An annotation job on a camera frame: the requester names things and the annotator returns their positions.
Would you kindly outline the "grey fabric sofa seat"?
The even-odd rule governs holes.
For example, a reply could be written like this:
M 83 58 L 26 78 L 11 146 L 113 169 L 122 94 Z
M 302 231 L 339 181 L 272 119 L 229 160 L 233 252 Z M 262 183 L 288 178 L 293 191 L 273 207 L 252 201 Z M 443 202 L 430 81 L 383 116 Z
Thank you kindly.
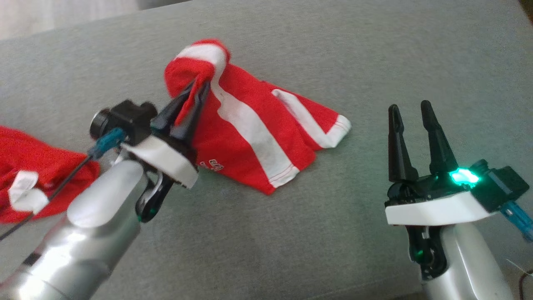
M 192 0 L 0 40 L 0 125 L 85 152 L 101 108 L 165 106 L 166 65 L 204 38 L 352 129 L 270 196 L 206 170 L 193 189 L 173 187 L 94 300 L 418 292 L 407 232 L 384 213 L 391 104 L 421 175 L 429 100 L 458 163 L 511 166 L 533 216 L 533 26 L 517 0 Z

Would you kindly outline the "red and white basketball jersey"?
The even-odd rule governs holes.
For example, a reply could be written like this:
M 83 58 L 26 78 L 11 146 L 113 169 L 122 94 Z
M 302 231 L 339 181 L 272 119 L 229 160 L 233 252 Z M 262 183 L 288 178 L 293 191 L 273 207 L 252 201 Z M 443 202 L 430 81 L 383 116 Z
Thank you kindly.
M 16 211 L 8 196 L 8 190 L 19 172 L 36 173 L 35 188 L 51 196 L 59 184 L 86 158 L 87 155 L 81 152 L 53 147 L 23 131 L 0 126 L 0 224 L 17 223 L 29 216 L 29 212 Z M 64 212 L 73 199 L 99 175 L 99 163 L 88 162 L 36 218 Z

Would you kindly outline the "red shorts with white stripes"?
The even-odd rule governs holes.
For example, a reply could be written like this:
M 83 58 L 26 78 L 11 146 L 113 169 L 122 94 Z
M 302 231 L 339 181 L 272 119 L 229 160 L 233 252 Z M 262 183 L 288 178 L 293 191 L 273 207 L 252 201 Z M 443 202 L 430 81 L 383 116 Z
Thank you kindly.
M 335 148 L 351 129 L 338 112 L 259 80 L 230 62 L 216 39 L 187 46 L 165 68 L 169 95 L 209 84 L 192 141 L 196 164 L 266 195 Z

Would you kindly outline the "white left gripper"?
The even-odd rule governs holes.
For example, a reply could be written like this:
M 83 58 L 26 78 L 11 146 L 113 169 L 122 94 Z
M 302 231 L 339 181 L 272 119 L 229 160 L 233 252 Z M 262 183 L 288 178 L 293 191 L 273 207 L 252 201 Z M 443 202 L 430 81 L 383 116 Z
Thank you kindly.
M 193 93 L 194 83 L 190 82 L 152 119 L 151 128 L 147 127 L 142 131 L 142 140 L 134 141 L 128 138 L 121 143 L 121 156 L 139 162 L 151 172 L 166 175 L 186 189 L 191 189 L 196 184 L 198 170 L 182 150 L 174 148 L 170 142 L 164 140 L 165 136 L 160 135 L 170 135 L 186 145 L 192 144 L 202 109 L 211 89 L 211 84 L 206 82 Z M 192 108 L 186 111 L 184 107 L 190 96 L 192 96 Z M 175 120 L 181 112 L 185 113 L 185 117 L 179 125 L 175 125 Z

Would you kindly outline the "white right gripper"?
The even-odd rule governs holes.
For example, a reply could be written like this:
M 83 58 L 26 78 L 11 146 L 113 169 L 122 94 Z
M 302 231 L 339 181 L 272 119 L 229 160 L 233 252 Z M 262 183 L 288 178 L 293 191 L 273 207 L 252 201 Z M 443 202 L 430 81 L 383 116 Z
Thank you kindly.
M 455 155 L 432 104 L 421 102 L 421 118 L 428 132 L 431 173 L 418 178 L 411 165 L 398 105 L 388 109 L 389 181 L 385 214 L 388 224 L 404 226 L 443 226 L 482 220 L 495 214 L 474 197 L 474 188 L 481 187 L 481 177 L 467 168 L 458 168 Z

